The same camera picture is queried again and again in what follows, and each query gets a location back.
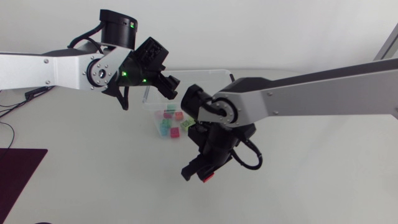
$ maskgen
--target transparent plastic container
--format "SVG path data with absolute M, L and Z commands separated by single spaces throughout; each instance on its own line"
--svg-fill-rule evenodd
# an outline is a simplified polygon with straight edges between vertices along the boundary
M 162 73 L 166 77 L 172 75 L 180 80 L 180 84 L 176 89 L 178 95 L 174 100 L 168 100 L 157 91 L 156 87 L 147 86 L 142 102 L 143 108 L 150 113 L 159 135 L 163 138 L 184 138 L 187 136 L 187 132 L 181 124 L 187 121 L 189 117 L 188 114 L 181 110 L 181 101 L 190 86 L 197 84 L 206 93 L 213 96 L 231 83 L 229 75 L 231 72 L 223 69 L 166 71 Z M 172 136 L 176 128 L 178 128 L 179 137 L 176 137 L 176 135 Z

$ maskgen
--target colored cube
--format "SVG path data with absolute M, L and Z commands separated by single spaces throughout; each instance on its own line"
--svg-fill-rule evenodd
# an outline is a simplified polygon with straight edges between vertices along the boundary
M 165 110 L 164 113 L 163 113 L 163 117 L 171 119 L 173 117 L 173 114 L 170 114 L 170 113 L 166 112 L 166 110 Z
M 181 121 L 184 119 L 184 114 L 182 112 L 175 112 L 175 120 Z
M 172 127 L 172 120 L 170 119 L 163 119 L 160 127 L 171 128 Z
M 182 122 L 182 123 L 180 124 L 180 126 L 181 126 L 181 128 L 182 128 L 184 131 L 188 131 L 188 128 L 189 128 L 190 126 L 194 125 L 194 124 L 195 124 L 194 121 L 191 121 L 191 120 L 189 120 L 189 119 L 186 119 L 184 122 Z
M 162 136 L 167 136 L 168 133 L 169 133 L 168 127 L 166 127 L 166 126 L 163 125 L 163 124 L 160 124 L 160 135 L 162 135 Z
M 178 128 L 171 128 L 170 129 L 170 137 L 171 138 L 179 138 L 180 137 L 180 130 Z
M 167 105 L 167 112 L 170 114 L 174 114 L 175 108 L 176 108 L 175 105 Z

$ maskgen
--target robotic arm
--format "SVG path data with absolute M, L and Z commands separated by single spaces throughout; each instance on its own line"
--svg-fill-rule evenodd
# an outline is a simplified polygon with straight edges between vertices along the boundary
M 249 140 L 254 122 L 268 116 L 391 114 L 398 118 L 398 58 L 270 81 L 240 78 L 214 96 L 191 86 L 181 107 L 198 122 L 188 136 L 200 154 L 182 170 L 186 180 L 202 181 L 235 158 L 258 169 L 262 156 Z M 252 149 L 259 163 L 245 164 L 234 151 L 239 142 Z
M 116 97 L 124 110 L 130 86 L 152 85 L 174 99 L 180 81 L 161 73 L 168 51 L 151 37 L 134 50 L 137 21 L 129 16 L 101 10 L 99 19 L 97 27 L 74 39 L 67 49 L 42 55 L 0 53 L 0 90 L 57 85 L 100 91 Z M 90 38 L 99 31 L 101 43 Z M 81 40 L 88 42 L 74 49 Z M 395 46 L 396 39 L 391 40 L 387 51 Z M 182 175 L 189 180 L 197 174 L 205 182 L 232 158 L 248 169 L 259 169 L 262 155 L 249 138 L 256 131 L 254 122 L 268 116 L 392 114 L 398 118 L 397 74 L 398 59 L 390 59 L 275 81 L 241 78 L 214 96 L 193 85 L 181 108 L 197 121 L 188 136 L 200 153 Z M 257 165 L 247 165 L 234 151 L 241 142 L 256 153 Z
M 74 39 L 68 49 L 42 55 L 0 53 L 0 89 L 57 85 L 100 91 L 116 97 L 124 110 L 129 86 L 152 85 L 174 99 L 180 81 L 161 74 L 169 52 L 151 37 L 134 51 L 137 21 L 129 16 L 101 10 L 99 19 L 96 28 Z M 97 43 L 90 36 L 101 30 Z M 74 49 L 81 40 L 89 42 Z

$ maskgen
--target pink cube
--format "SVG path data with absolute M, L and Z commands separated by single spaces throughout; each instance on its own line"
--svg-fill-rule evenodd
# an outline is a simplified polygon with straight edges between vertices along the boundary
M 184 114 L 182 112 L 175 112 L 175 120 L 181 121 L 184 119 Z
M 166 113 L 166 112 L 164 112 L 164 113 L 163 113 L 163 117 L 164 117 L 164 118 L 166 118 L 166 119 L 171 119 L 171 118 L 173 117 L 173 115 L 172 115 L 172 114 L 169 114 L 169 113 Z
M 179 138 L 180 130 L 178 128 L 170 128 L 170 137 L 171 138 Z

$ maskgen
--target white table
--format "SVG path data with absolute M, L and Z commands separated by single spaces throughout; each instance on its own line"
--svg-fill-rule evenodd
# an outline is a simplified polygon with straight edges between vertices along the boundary
M 13 147 L 49 149 L 6 223 L 397 223 L 392 116 L 263 119 L 252 137 L 263 167 L 231 161 L 203 184 L 180 175 L 196 145 L 158 137 L 143 91 L 131 88 L 123 111 L 115 98 L 56 88 L 6 116 L 16 130 Z M 0 102 L 22 101 L 24 92 L 2 92 Z M 0 133 L 7 146 L 11 131 L 1 125 Z M 243 146 L 238 153 L 256 162 Z

